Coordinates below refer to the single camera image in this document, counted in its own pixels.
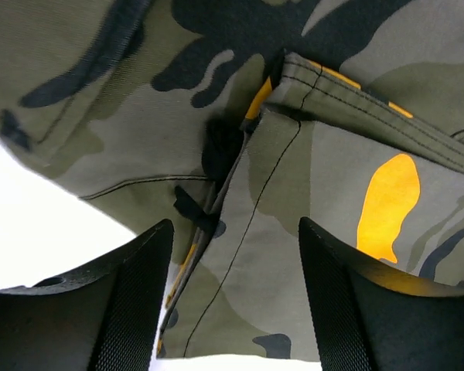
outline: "camouflage pants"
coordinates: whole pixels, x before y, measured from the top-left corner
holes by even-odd
[[[244,129],[221,187],[213,117]],[[172,220],[160,356],[317,359],[301,216],[464,286],[464,1],[1,0],[0,138],[136,233]]]

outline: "green fabric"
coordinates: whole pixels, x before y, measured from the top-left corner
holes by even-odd
[[[206,123],[249,128],[267,76],[261,123],[217,195]],[[136,233],[170,218],[177,264],[196,243],[160,356],[317,359],[296,219],[356,246],[393,158],[420,185],[397,267],[464,285],[464,2],[0,0],[0,138]],[[221,211],[222,234],[210,242],[174,210],[177,185]]]

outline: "pocket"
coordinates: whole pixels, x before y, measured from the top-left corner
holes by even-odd
[[[183,288],[160,356],[318,360],[297,240],[303,216],[398,269],[464,287],[462,144],[295,58],[263,105],[223,201],[225,232]],[[300,73],[289,71],[296,65]],[[314,89],[331,81],[323,73],[348,85],[325,86],[337,99]],[[341,100],[359,105],[331,105]]]
[[[282,104],[464,174],[464,143],[347,77],[296,54],[285,58]]]
[[[118,62],[149,0],[0,2],[0,135],[47,164]]]

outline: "camouflage bag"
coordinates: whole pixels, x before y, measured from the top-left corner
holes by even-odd
[[[135,233],[171,219],[160,356],[316,360],[301,216],[464,286],[464,1],[0,1],[0,138]]]

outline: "yellow piping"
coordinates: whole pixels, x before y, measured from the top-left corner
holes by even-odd
[[[407,118],[413,118],[414,117],[411,112],[407,112],[404,108],[397,106],[395,103],[388,102],[388,107],[393,108],[399,114],[403,114]]]
[[[271,80],[269,77],[266,79],[261,89],[256,93],[256,96],[254,97],[251,105],[249,106],[249,109],[247,110],[246,118],[248,120],[253,120],[258,116],[260,113],[261,104],[266,98],[268,98],[272,91],[273,87],[271,86]]]
[[[184,274],[184,270],[186,269],[187,264],[189,264],[189,261],[191,260],[191,256],[193,255],[195,249],[196,249],[196,244],[193,243],[191,245],[191,248],[189,249],[189,253],[187,254],[186,259],[184,260],[184,263],[180,266],[179,274],[177,274],[176,281],[173,283],[172,290],[170,291],[169,296],[167,296],[167,300],[165,302],[165,306],[167,308],[170,305],[170,302],[172,301],[174,295],[176,294],[177,286],[180,282],[180,279],[182,278],[182,275]]]

